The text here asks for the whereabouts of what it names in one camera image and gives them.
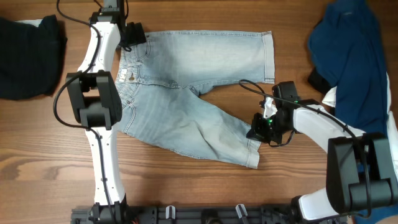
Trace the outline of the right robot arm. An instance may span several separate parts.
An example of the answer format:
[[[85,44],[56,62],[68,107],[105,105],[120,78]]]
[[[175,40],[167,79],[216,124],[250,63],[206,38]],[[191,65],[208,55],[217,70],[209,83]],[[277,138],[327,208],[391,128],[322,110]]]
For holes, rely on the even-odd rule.
[[[256,113],[247,138],[282,147],[289,133],[304,134],[327,153],[326,186],[270,209],[287,223],[340,222],[369,218],[375,208],[397,205],[397,177],[388,139],[343,123],[315,100],[301,100],[293,82],[275,85],[271,95],[259,85],[263,113]]]

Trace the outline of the light blue denim shorts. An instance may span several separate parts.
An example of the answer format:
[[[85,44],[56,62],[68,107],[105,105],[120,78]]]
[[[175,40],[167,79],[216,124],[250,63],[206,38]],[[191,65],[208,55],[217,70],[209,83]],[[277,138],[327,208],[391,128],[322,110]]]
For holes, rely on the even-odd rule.
[[[250,126],[202,100],[216,86],[275,81],[271,32],[168,30],[121,51],[119,130],[195,159],[256,168],[260,142]]]

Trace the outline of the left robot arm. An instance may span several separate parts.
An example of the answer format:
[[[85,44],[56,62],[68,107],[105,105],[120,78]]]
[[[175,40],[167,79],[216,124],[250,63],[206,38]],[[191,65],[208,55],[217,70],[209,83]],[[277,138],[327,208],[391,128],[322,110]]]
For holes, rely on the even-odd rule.
[[[122,104],[111,75],[118,47],[129,50],[146,42],[140,23],[126,23],[128,3],[105,1],[87,25],[91,39],[78,71],[68,73],[65,88],[71,101],[76,128],[85,130],[95,174],[95,197],[90,208],[72,211],[72,223],[138,223],[126,202],[116,149],[116,125]]]

